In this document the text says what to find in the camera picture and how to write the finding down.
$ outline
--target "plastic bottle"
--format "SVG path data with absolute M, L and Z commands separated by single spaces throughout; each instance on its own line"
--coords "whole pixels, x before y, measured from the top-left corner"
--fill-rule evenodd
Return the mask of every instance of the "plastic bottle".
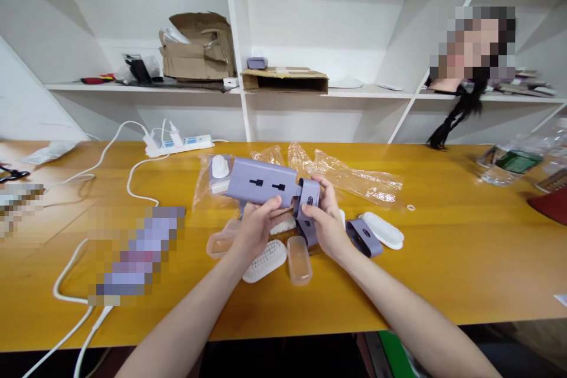
M 551 130 L 515 140 L 510 150 L 481 178 L 495 186 L 509 186 L 541 164 L 545 160 L 544 155 L 556 154 L 564 144 L 567 144 L 567 118 L 559 118 Z

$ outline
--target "white cable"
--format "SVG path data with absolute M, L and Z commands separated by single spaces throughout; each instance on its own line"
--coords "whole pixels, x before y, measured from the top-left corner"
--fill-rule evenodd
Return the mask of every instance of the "white cable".
M 165 130 L 165 119 L 164 122 L 162 124 L 162 128 L 161 128 L 161 143 L 163 145 L 164 143 L 164 132 Z M 120 127 L 118 127 L 118 131 L 116 132 L 116 135 L 114 136 L 114 138 L 108 143 L 108 145 L 106 145 L 106 147 L 104 148 L 104 150 L 102 151 L 102 154 L 100 156 L 100 160 L 99 162 L 94 166 L 89 168 L 88 170 L 84 170 L 78 174 L 75 174 L 74 176 L 68 178 L 67 180 L 60 182 L 60 183 L 56 183 L 54 185 L 52 185 L 51 187 L 49 187 L 48 189 L 45 190 L 45 192 L 49 191 L 51 188 L 58 186 L 58 185 L 64 185 L 69 183 L 71 180 L 74 179 L 79 179 L 80 177 L 87 177 L 86 180 L 92 179 L 95 177 L 94 174 L 85 174 L 88 171 L 91 171 L 93 169 L 95 169 L 96 167 L 98 167 L 104 157 L 105 157 L 105 153 L 108 150 L 108 148 L 110 148 L 111 144 L 114 143 L 114 141 L 116 140 L 116 138 L 118 137 L 118 135 L 120 134 L 120 130 L 122 130 L 122 127 L 124 127 L 126 124 L 128 123 L 134 123 L 134 124 L 138 124 L 139 126 L 142 127 L 142 129 L 144 129 L 144 132 L 147 134 L 147 130 L 146 127 L 144 127 L 142 124 L 140 124 L 139 122 L 135 122 L 135 121 L 126 121 L 124 123 L 122 123 L 120 125 Z M 132 169 L 130 170 L 130 175 L 128 177 L 128 183 L 126 185 L 126 189 L 128 191 L 128 193 L 135 197 L 135 198 L 141 198 L 141 199 L 147 199 L 150 201 L 155 202 L 155 205 L 158 206 L 159 205 L 159 201 L 155 200 L 153 198 L 147 198 L 147 197 L 141 197 L 138 195 L 135 195 L 131 192 L 130 190 L 130 182 L 132 181 L 132 174 L 134 172 L 134 170 L 136 168 L 138 168 L 140 165 L 142 165 L 144 162 L 148 162 L 148 161 L 159 161 L 160 159 L 166 159 L 169 156 L 169 154 L 167 154 L 164 157 L 161 158 L 151 158 L 151 159 L 145 159 L 143 161 L 140 161 L 139 163 L 137 163 L 136 165 L 134 165 L 132 167 Z M 65 266 L 65 268 L 63 269 L 63 271 L 61 272 L 61 274 L 59 275 L 59 277 L 57 278 L 57 280 L 55 281 L 55 284 L 53 285 L 53 296 L 57 299 L 60 299 L 62 301 L 69 301 L 69 302 L 76 302 L 76 303 L 80 303 L 80 304 L 86 304 L 88 305 L 88 300 L 85 298 L 78 298 L 78 297 L 71 297 L 71 296 L 67 296 L 67 295 L 63 295 L 59 292 L 59 286 L 61 285 L 61 282 L 63 281 L 63 279 L 65 278 L 65 276 L 67 275 L 67 273 L 69 272 L 69 270 L 71 269 L 71 267 L 73 266 L 73 264 L 75 263 L 75 260 L 77 259 L 77 256 L 79 255 L 79 252 L 81 251 L 81 248 L 83 247 L 83 245 L 87 242 L 87 239 L 84 239 L 81 241 L 81 243 L 75 248 L 75 251 L 71 257 L 71 259 L 69 260 L 69 262 L 67 263 L 67 265 Z M 89 346 L 91 340 L 93 339 L 93 337 L 95 336 L 96 331 L 98 330 L 98 328 L 100 328 L 100 326 L 102 325 L 102 322 L 105 320 L 105 318 L 108 316 L 108 314 L 112 311 L 114 306 L 105 306 L 102 313 L 100 314 L 99 318 L 97 319 L 96 323 L 94 324 L 93 328 L 91 329 L 87 339 L 84 341 L 83 346 L 81 347 L 81 350 L 79 352 L 79 356 L 77 358 L 77 362 L 75 364 L 75 371 L 73 374 L 74 378 L 79 378 L 79 374 L 80 374 L 80 370 L 81 370 L 81 364 L 83 362 L 83 357 L 84 357 L 84 353 L 87 350 L 87 347 Z M 73 335 L 83 324 L 84 322 L 87 320 L 87 318 L 90 316 L 90 314 L 93 312 L 94 307 L 93 306 L 89 306 L 89 308 L 87 309 L 86 313 L 84 314 L 84 316 L 81 318 L 81 320 L 73 327 L 73 329 L 71 331 L 69 331 L 69 333 L 67 335 L 65 335 L 61 341 L 59 341 L 55 347 L 53 347 L 48 353 L 45 354 L 45 356 L 43 356 L 35 365 L 32 366 L 32 368 L 26 372 L 26 374 L 22 377 L 22 378 L 28 378 L 38 367 L 40 367 L 57 349 L 59 349 L 59 347 L 61 347 L 70 337 L 71 335 Z M 92 373 L 98 368 L 99 365 L 97 365 L 87 376 L 87 378 L 89 376 L 92 375 Z
M 152 128 L 152 131 L 150 131 L 150 134 L 153 135 L 155 130 L 161 130 L 161 128 L 156 127 L 156 128 Z
M 88 171 L 94 170 L 95 168 L 97 168 L 100 164 L 102 164 L 102 161 L 105 158 L 105 154 L 106 151 L 108 151 L 108 148 L 110 148 L 110 146 L 114 143 L 114 141 L 116 140 L 116 138 L 118 137 L 118 135 L 120 134 L 120 130 L 122 130 L 122 127 L 124 127 L 126 124 L 128 123 L 132 123 L 132 124 L 138 124 L 146 134 L 148 134 L 148 130 L 146 129 L 146 127 L 144 127 L 142 124 L 140 124 L 139 122 L 136 121 L 124 121 L 122 124 L 120 124 L 120 127 L 118 127 L 118 131 L 116 132 L 116 135 L 114 135 L 114 137 L 112 138 L 112 140 L 108 143 L 108 145 L 106 145 L 106 147 L 104 148 L 104 150 L 102 151 L 102 155 L 100 156 L 99 162 L 97 162 L 94 166 L 92 166 L 91 168 L 81 171 L 80 173 L 75 174 L 74 176 L 68 178 L 67 180 L 63 181 L 63 182 L 59 182 L 59 183 L 55 183 L 51 186 L 49 186 L 47 189 L 45 189 L 44 193 L 48 193 L 51 189 L 53 189 L 55 186 L 59 186 L 59 185 L 64 185 L 69 183 L 71 180 L 77 178 L 77 177 L 83 177 L 83 176 L 88 176 L 89 178 L 86 180 L 90 180 L 92 178 L 95 178 L 94 174 L 85 174 Z
M 87 350 L 87 347 L 89 346 L 91 340 L 95 336 L 96 331 L 100 328 L 102 322 L 105 321 L 106 317 L 108 316 L 108 313 L 110 313 L 112 309 L 114 309 L 114 306 L 105 306 L 104 309 L 102 309 L 102 313 L 100 314 L 99 318 L 96 320 L 95 324 L 90 330 L 89 336 L 84 341 L 83 346 L 81 347 L 81 351 L 79 352 L 79 357 L 77 358 L 77 362 L 75 363 L 75 372 L 73 373 L 73 378 L 80 378 L 81 364 L 83 362 L 84 352 Z
M 84 239 L 79 244 L 79 246 L 77 248 L 75 248 L 75 252 L 73 253 L 73 256 L 71 257 L 71 259 L 69 260 L 69 263 L 67 263 L 67 266 L 65 266 L 65 268 L 63 269 L 63 271 L 61 272 L 61 274 L 59 275 L 59 277 L 55 281 L 55 284 L 53 285 L 53 296 L 55 298 L 63 300 L 63 301 L 70 301 L 70 302 L 75 302 L 75 303 L 80 303 L 80 304 L 88 304 L 88 300 L 85 299 L 85 298 L 69 297 L 69 296 L 63 295 L 59 292 L 59 286 L 61 285 L 63 278 L 67 275 L 67 272 L 73 266 L 73 263 L 77 259 L 77 255 L 79 255 L 79 251 L 81 251 L 81 248 L 83 247 L 83 245 L 86 242 L 87 242 L 87 239 Z M 22 378 L 27 378 L 28 376 L 30 376 L 37 368 L 39 368 L 41 366 L 42 363 L 44 363 L 47 360 L 48 357 L 50 357 L 56 350 L 58 350 L 59 347 L 61 347 L 65 343 L 65 341 L 67 341 L 71 337 L 71 335 L 73 335 L 84 324 L 84 322 L 87 320 L 87 318 L 93 312 L 93 310 L 94 310 L 94 307 L 89 306 L 89 308 L 87 309 L 83 318 L 74 326 L 74 328 L 72 330 L 70 330 L 69 333 L 67 335 L 65 335 L 61 339 L 61 341 L 59 341 L 56 344 L 55 347 L 53 347 L 48 353 L 46 353 L 44 357 L 39 359 L 39 361 L 35 365 L 33 365 L 32 368 L 29 371 L 27 371 L 26 374 Z
M 55 353 L 55 351 L 58 350 L 59 347 L 61 347 L 65 343 L 65 341 L 67 341 L 71 337 L 71 335 L 73 335 L 84 324 L 84 322 L 87 320 L 87 318 L 90 316 L 90 314 L 93 312 L 94 309 L 95 308 L 93 306 L 89 306 L 89 309 L 84 314 L 83 318 L 75 325 L 75 327 L 72 330 L 70 330 L 69 333 L 65 335 L 63 339 L 59 341 L 57 345 L 53 347 L 44 357 L 39 359 L 39 361 L 35 365 L 33 365 L 32 368 L 29 371 L 27 371 L 22 378 L 28 378 L 37 368 L 41 366 L 42 363 L 44 363 L 47 360 L 48 357 L 50 357 L 53 353 Z
M 167 131 L 165 130 L 165 121 L 166 118 L 164 118 L 164 122 L 161 125 L 161 145 L 164 146 L 164 132 Z M 136 165 L 134 165 L 132 167 L 132 169 L 130 170 L 130 175 L 128 176 L 128 182 L 126 183 L 126 190 L 128 191 L 128 193 L 130 194 L 130 196 L 133 196 L 134 198 L 138 198 L 138 199 L 145 199 L 148 201 L 153 201 L 155 202 L 155 206 L 157 207 L 159 205 L 159 201 L 153 198 L 149 198 L 149 197 L 143 197 L 141 195 L 136 195 L 134 193 L 132 193 L 132 191 L 130 190 L 130 183 L 132 182 L 132 176 L 134 174 L 134 170 L 136 170 L 140 165 L 142 165 L 144 162 L 150 162 L 150 161 L 160 161 L 162 159 L 166 159 L 169 157 L 169 154 L 167 154 L 164 157 L 159 157 L 159 158 L 150 158 L 150 159 L 145 159 L 143 161 L 140 161 L 139 163 L 137 163 Z
M 87 243 L 87 239 L 83 239 L 83 241 L 79 244 L 79 246 L 75 248 L 75 252 L 73 253 L 73 256 L 71 257 L 71 259 L 69 260 L 69 263 L 67 263 L 67 266 L 65 266 L 65 268 L 61 272 L 61 275 L 59 275 L 59 277 L 55 281 L 55 285 L 53 285 L 53 296 L 55 298 L 63 300 L 63 301 L 77 302 L 77 303 L 81 303 L 81 304 L 88 304 L 89 303 L 89 301 L 86 298 L 69 297 L 69 296 L 63 295 L 59 292 L 59 286 L 61 285 L 63 278 L 67 275 L 67 272 L 73 266 L 73 263 L 75 262 L 75 260 L 77 258 L 77 255 L 79 255 L 79 251 L 81 251 L 81 248 L 86 243 Z

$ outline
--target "black hair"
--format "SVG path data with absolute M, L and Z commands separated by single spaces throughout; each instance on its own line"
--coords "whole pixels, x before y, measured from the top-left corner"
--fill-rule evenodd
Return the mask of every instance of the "black hair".
M 480 102 L 480 97 L 486 91 L 488 79 L 491 78 L 491 69 L 498 69 L 499 56 L 511 54 L 509 49 L 511 46 L 514 46 L 516 41 L 516 18 L 513 15 L 514 9 L 506 6 L 488 6 L 481 9 L 481 18 L 498 19 L 498 42 L 490 46 L 491 52 L 488 56 L 488 63 L 472 68 L 471 80 L 474 82 L 472 92 L 469 93 L 459 84 L 457 91 L 454 93 L 455 96 L 459 97 L 459 101 L 443 124 L 427 140 L 427 144 L 433 149 L 438 151 L 446 150 L 445 142 L 447 137 L 449 137 L 449 133 L 471 114 L 481 115 L 483 104 Z M 465 30 L 472 29 L 473 21 L 466 19 L 464 25 Z M 438 67 L 432 67 L 431 70 L 433 74 L 439 75 Z M 431 76 L 425 82 L 425 85 L 428 87 L 430 84 Z
M 443 124 L 427 140 L 427 144 L 438 151 L 444 151 L 445 142 L 449 133 L 457 127 L 461 121 L 466 120 L 471 114 L 480 115 L 483 111 L 483 104 L 480 102 L 480 96 L 486 91 L 488 79 L 479 78 L 473 79 L 474 88 L 469 93 L 465 88 L 459 84 L 455 96 L 459 96 L 459 101 L 449 113 Z M 431 84 L 431 78 L 425 82 L 426 86 Z

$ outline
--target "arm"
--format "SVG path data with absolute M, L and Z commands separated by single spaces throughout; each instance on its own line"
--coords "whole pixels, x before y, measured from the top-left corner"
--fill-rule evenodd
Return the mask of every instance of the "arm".
M 248 204 L 232 247 L 218 264 L 144 338 L 116 375 L 184 378 L 197 361 L 230 294 L 266 247 L 281 198 Z
M 437 378 L 492 378 L 500 374 L 478 347 L 431 304 L 360 253 L 343 230 L 333 185 L 325 189 L 321 208 L 303 205 L 316 220 L 323 251 L 357 282 L 402 343 Z

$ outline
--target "power strip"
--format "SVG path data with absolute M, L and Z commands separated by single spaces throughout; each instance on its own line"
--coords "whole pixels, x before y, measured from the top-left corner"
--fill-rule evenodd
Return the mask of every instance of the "power strip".
M 146 146 L 146 155 L 150 158 L 160 157 L 166 154 L 177 154 L 178 152 L 194 151 L 195 149 L 207 149 L 214 146 L 211 135 L 196 136 L 183 139 L 184 145 L 177 147 L 173 140 L 164 141 L 159 149 L 150 149 Z

